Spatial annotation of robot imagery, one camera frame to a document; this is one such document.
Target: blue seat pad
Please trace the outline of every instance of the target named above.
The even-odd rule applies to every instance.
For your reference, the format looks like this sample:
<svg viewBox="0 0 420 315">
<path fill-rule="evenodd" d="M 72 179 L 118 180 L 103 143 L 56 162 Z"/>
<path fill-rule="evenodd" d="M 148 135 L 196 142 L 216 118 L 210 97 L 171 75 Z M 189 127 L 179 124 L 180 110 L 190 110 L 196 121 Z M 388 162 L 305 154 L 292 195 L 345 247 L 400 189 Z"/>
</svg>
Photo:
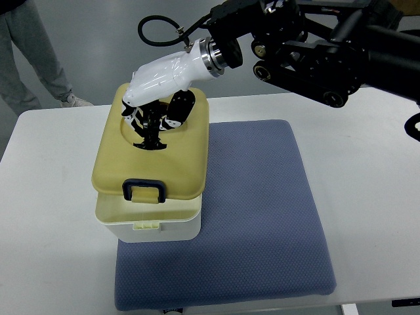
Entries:
<svg viewBox="0 0 420 315">
<path fill-rule="evenodd" d="M 118 310 L 328 295 L 335 289 L 288 122 L 210 124 L 201 215 L 201 231 L 190 241 L 119 241 Z"/>
</svg>

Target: plastic storage box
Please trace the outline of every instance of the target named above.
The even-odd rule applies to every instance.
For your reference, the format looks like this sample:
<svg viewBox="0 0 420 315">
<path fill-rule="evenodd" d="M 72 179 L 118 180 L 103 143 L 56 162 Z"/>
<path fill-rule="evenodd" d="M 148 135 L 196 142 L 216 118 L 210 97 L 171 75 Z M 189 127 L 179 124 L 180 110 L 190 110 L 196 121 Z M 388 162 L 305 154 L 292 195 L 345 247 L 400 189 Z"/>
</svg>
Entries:
<svg viewBox="0 0 420 315">
<path fill-rule="evenodd" d="M 133 143 L 143 139 L 121 116 L 127 87 L 117 90 L 93 169 L 96 217 L 123 242 L 190 240 L 201 227 L 208 102 L 200 90 L 191 89 L 196 103 L 186 122 L 159 133 L 166 149 L 142 150 Z"/>
</svg>

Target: white table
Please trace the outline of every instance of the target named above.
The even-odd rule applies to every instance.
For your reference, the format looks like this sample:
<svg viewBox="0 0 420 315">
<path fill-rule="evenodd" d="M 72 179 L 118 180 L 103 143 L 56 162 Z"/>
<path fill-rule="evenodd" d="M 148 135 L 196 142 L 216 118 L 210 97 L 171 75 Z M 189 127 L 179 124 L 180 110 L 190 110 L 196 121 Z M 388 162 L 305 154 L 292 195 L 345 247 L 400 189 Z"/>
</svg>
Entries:
<svg viewBox="0 0 420 315">
<path fill-rule="evenodd" d="M 367 88 L 342 109 L 295 94 L 209 103 L 211 122 L 290 122 L 337 288 L 329 296 L 191 307 L 185 314 L 420 296 L 420 143 L 404 132 L 419 111 L 414 102 Z M 91 186 L 109 109 L 39 110 L 19 118 L 0 163 L 0 314 L 119 314 L 117 239 L 95 219 Z"/>
</svg>

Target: shoe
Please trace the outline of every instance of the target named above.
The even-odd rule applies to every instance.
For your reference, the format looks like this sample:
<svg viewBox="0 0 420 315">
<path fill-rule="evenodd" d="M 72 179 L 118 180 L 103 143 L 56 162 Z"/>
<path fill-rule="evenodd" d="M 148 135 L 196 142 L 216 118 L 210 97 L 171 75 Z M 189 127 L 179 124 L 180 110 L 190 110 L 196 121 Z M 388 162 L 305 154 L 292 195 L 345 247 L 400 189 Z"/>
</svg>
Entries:
<svg viewBox="0 0 420 315">
<path fill-rule="evenodd" d="M 67 97 L 67 102 L 61 102 L 61 107 L 85 107 L 93 106 L 92 103 L 89 103 L 87 100 L 82 100 L 81 98 L 76 97 L 73 93 Z"/>
</svg>

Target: gray pants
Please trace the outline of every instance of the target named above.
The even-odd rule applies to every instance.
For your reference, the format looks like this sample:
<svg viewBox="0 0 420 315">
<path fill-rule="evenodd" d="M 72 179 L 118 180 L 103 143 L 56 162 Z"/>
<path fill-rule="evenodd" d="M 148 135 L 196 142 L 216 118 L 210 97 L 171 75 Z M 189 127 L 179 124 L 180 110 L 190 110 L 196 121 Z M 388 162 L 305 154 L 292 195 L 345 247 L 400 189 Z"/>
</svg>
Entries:
<svg viewBox="0 0 420 315">
<path fill-rule="evenodd" d="M 12 41 L 33 66 L 39 80 L 57 100 L 72 91 L 33 0 L 0 15 L 0 96 L 16 115 L 40 109 L 37 97 L 21 82 Z"/>
</svg>

